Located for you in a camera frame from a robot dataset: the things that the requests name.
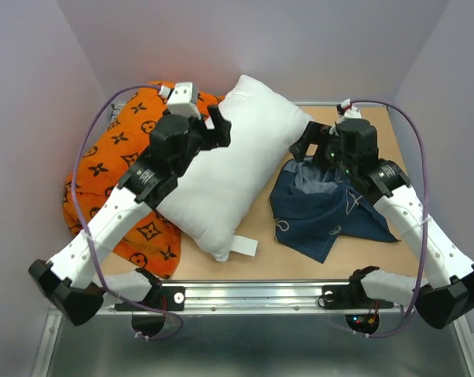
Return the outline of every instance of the white pillow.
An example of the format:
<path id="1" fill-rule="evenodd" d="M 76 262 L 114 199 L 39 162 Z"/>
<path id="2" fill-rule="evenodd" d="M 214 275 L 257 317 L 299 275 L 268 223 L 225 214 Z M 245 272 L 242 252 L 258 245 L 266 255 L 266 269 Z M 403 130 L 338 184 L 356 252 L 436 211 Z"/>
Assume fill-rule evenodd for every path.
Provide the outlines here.
<path id="1" fill-rule="evenodd" d="M 224 262 L 235 229 L 312 118 L 246 75 L 219 109 L 231 122 L 230 146 L 200 152 L 157 210 Z"/>

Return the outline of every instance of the dark blue fabric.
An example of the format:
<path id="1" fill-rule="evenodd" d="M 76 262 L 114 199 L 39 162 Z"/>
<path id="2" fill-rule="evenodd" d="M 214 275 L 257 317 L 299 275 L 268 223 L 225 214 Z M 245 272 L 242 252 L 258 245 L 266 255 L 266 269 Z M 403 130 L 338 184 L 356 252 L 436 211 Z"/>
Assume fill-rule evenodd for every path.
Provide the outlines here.
<path id="1" fill-rule="evenodd" d="M 309 162 L 304 164 L 319 170 Z M 389 232 L 385 218 L 354 190 L 346 174 L 320 170 L 322 184 L 335 184 L 331 184 L 329 193 L 308 194 L 297 187 L 297 174 L 282 168 L 270 194 L 278 242 L 323 263 L 339 234 L 397 241 Z"/>

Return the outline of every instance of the tabletop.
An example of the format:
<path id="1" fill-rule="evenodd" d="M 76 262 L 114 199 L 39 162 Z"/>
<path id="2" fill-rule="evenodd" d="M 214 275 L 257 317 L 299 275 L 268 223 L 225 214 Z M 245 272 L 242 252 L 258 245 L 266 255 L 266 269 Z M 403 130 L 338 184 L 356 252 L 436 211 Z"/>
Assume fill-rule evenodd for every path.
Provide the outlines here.
<path id="1" fill-rule="evenodd" d="M 334 124 L 338 120 L 336 108 L 303 106 L 318 122 Z M 362 117 L 368 119 L 378 131 L 380 156 L 395 161 L 406 171 L 394 130 L 384 107 L 360 107 Z M 226 262 L 217 262 L 204 253 L 186 234 L 182 234 L 182 255 L 172 280 L 302 280 L 346 279 L 356 269 L 376 265 L 390 273 L 416 276 L 417 259 L 404 242 L 382 243 L 349 236 L 339 236 L 324 263 L 279 244 L 274 239 L 275 221 L 269 197 L 281 166 L 291 159 L 286 155 L 256 198 L 250 211 L 242 220 L 235 234 L 258 240 L 254 257 L 231 252 Z M 399 239 L 399 234 L 392 228 Z M 103 263 L 105 273 L 126 273 L 135 266 L 111 254 Z"/>

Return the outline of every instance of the navy blue cloth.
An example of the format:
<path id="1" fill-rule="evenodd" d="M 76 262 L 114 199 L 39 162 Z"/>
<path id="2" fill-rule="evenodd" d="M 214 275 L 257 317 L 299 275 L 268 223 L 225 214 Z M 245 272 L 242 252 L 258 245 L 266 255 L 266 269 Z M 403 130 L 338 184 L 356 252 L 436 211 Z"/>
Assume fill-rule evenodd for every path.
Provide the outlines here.
<path id="1" fill-rule="evenodd" d="M 311 158 L 284 165 L 270 204 L 277 241 L 320 263 L 340 234 L 397 241 L 385 218 L 355 191 L 345 173 L 321 170 Z"/>

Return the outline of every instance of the wire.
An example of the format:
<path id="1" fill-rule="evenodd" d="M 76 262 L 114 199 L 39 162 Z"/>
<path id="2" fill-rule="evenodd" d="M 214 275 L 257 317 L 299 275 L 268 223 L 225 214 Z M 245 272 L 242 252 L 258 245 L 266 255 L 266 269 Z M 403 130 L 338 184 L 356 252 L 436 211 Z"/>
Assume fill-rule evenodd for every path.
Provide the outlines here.
<path id="1" fill-rule="evenodd" d="M 388 102 L 374 101 L 374 100 L 353 100 L 351 103 L 352 104 L 361 104 L 361 103 L 381 104 L 383 106 L 386 106 L 387 108 L 391 108 L 397 111 L 410 124 L 411 128 L 413 129 L 413 132 L 415 133 L 415 136 L 417 137 L 418 146 L 420 148 L 421 162 L 422 162 L 422 178 L 424 182 L 424 202 L 422 206 L 422 218 L 426 219 L 428 217 L 428 201 L 429 201 L 427 159 L 425 157 L 424 141 L 422 139 L 422 136 L 420 135 L 420 131 L 418 130 L 418 127 L 415 125 L 415 123 L 413 123 L 410 117 L 401 108 L 393 104 L 390 104 Z M 421 282 L 424 275 L 425 259 L 427 257 L 427 239 L 428 239 L 428 221 L 424 221 L 422 225 L 422 243 L 421 243 L 421 251 L 420 251 L 420 261 L 418 262 L 417 281 L 415 283 L 415 288 L 413 290 L 413 296 L 411 298 L 410 304 L 408 305 L 408 308 L 406 309 L 406 312 L 403 315 L 404 318 L 411 317 L 412 314 L 414 313 L 413 308 L 415 304 L 417 303 L 418 294 L 420 293 Z M 406 323 L 403 323 L 400 327 L 396 328 L 393 331 L 389 331 L 387 333 L 379 334 L 379 335 L 370 335 L 370 337 L 371 338 L 386 338 L 388 336 L 396 335 L 402 330 L 404 330 L 404 328 L 406 328 L 408 324 L 409 324 L 409 321 Z"/>
<path id="2" fill-rule="evenodd" d="M 112 290 L 111 288 L 109 288 L 109 286 L 107 285 L 107 282 L 105 281 L 104 273 L 102 272 L 102 268 L 101 268 L 101 266 L 99 264 L 99 261 L 98 261 L 98 258 L 97 258 L 97 252 L 95 251 L 95 243 L 94 243 L 94 240 L 92 239 L 90 228 L 88 226 L 88 223 L 85 220 L 85 217 L 83 215 L 83 211 L 81 210 L 81 207 L 79 206 L 78 197 L 76 195 L 76 178 L 78 177 L 79 163 L 81 161 L 81 158 L 83 157 L 83 152 L 85 150 L 85 144 L 88 141 L 88 137 L 90 136 L 92 130 L 94 129 L 95 125 L 97 124 L 97 122 L 98 122 L 99 118 L 101 117 L 102 113 L 114 101 L 114 99 L 116 97 L 118 97 L 120 94 L 125 93 L 129 90 L 135 90 L 135 89 L 141 89 L 141 88 L 150 88 L 150 89 L 154 89 L 154 90 L 157 90 L 157 91 L 160 91 L 160 89 L 161 89 L 160 86 L 158 86 L 158 85 L 143 84 L 143 85 L 129 86 L 127 88 L 118 90 L 116 93 L 114 93 L 105 102 L 105 104 L 101 107 L 101 109 L 95 115 L 94 120 L 90 124 L 90 128 L 86 132 L 86 136 L 83 138 L 83 143 L 79 147 L 78 155 L 76 157 L 74 168 L 72 170 L 71 197 L 72 197 L 72 201 L 74 202 L 74 207 L 76 209 L 76 213 L 78 214 L 79 222 L 81 223 L 81 226 L 83 227 L 83 232 L 86 233 L 86 241 L 88 242 L 88 247 L 90 249 L 90 255 L 91 255 L 92 261 L 94 262 L 95 271 L 96 271 L 98 279 L 101 281 L 102 287 L 105 289 L 105 291 L 108 292 L 111 296 L 116 297 L 117 299 L 119 299 L 123 302 L 127 302 L 127 303 L 141 309 L 141 310 L 146 310 L 146 311 L 149 311 L 149 312 L 152 312 L 152 313 L 163 314 L 166 319 L 167 319 L 167 316 L 171 316 L 172 318 L 175 318 L 179 321 L 179 326 L 174 332 L 172 332 L 170 334 L 167 334 L 165 336 L 155 336 L 155 337 L 149 338 L 149 339 L 159 340 L 159 339 L 170 338 L 170 337 L 176 335 L 179 331 L 181 331 L 182 326 L 184 325 L 183 319 L 177 313 L 168 312 L 166 310 L 150 308 L 149 306 L 142 305 L 138 302 L 135 302 L 135 301 L 132 301 L 132 300 L 126 298 L 126 297 L 123 297 L 119 292 L 116 292 L 116 291 Z"/>

